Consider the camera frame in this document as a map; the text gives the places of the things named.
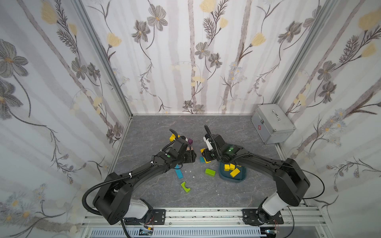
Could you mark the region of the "yellow chunky block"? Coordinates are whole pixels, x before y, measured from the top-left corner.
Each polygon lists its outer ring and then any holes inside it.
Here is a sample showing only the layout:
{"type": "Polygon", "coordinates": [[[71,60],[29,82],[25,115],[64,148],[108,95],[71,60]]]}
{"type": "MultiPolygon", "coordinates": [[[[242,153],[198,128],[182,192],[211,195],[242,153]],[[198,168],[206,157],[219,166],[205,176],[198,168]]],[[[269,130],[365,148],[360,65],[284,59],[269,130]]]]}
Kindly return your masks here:
{"type": "Polygon", "coordinates": [[[174,134],[171,135],[171,137],[170,137],[170,142],[173,142],[175,139],[176,139],[176,136],[175,136],[174,134]]]}

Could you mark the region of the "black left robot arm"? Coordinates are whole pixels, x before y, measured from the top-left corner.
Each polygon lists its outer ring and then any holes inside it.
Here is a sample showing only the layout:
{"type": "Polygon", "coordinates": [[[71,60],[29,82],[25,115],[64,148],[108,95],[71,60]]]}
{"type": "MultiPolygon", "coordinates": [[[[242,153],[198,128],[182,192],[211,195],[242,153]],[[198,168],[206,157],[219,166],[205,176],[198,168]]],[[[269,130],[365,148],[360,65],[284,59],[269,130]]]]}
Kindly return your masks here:
{"type": "Polygon", "coordinates": [[[102,216],[110,225],[128,220],[146,222],[152,207],[143,199],[132,199],[142,183],[186,163],[193,163],[196,153],[185,137],[178,138],[153,155],[151,161],[124,174],[110,173],[103,182],[91,187],[82,197],[83,207],[102,216]]]}

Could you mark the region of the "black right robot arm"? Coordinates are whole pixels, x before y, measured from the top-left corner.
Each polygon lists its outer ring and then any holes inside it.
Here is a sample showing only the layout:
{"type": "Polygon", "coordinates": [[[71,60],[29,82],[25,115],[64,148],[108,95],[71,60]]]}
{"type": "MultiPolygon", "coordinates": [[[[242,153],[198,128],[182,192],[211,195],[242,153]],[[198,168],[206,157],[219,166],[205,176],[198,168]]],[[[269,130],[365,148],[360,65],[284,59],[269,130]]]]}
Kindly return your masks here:
{"type": "Polygon", "coordinates": [[[274,216],[287,206],[299,206],[311,185],[293,159],[283,161],[251,153],[242,146],[226,143],[218,134],[206,134],[203,140],[207,148],[202,155],[207,161],[217,160],[224,164],[245,167],[273,179],[277,191],[259,206],[260,212],[269,216],[274,216]]]}

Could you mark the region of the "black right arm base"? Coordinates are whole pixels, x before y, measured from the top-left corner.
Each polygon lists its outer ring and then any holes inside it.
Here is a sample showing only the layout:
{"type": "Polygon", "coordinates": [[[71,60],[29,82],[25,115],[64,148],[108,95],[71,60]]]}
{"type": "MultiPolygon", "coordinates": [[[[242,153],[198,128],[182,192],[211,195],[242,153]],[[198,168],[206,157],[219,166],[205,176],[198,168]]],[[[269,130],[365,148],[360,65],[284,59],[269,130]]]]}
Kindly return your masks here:
{"type": "Polygon", "coordinates": [[[278,211],[274,216],[270,216],[261,209],[243,209],[243,222],[246,225],[261,226],[261,225],[282,225],[284,224],[282,215],[278,211]]]}

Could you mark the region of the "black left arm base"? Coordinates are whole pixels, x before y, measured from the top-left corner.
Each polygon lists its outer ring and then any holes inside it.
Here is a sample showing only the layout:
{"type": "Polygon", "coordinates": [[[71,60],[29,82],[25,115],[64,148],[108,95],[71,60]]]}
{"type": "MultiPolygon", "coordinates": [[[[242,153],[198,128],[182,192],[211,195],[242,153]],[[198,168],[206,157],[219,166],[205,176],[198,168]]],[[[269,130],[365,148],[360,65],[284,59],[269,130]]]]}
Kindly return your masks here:
{"type": "Polygon", "coordinates": [[[165,209],[155,209],[144,199],[132,200],[129,212],[132,216],[125,219],[129,225],[164,225],[166,220],[165,209]]]}

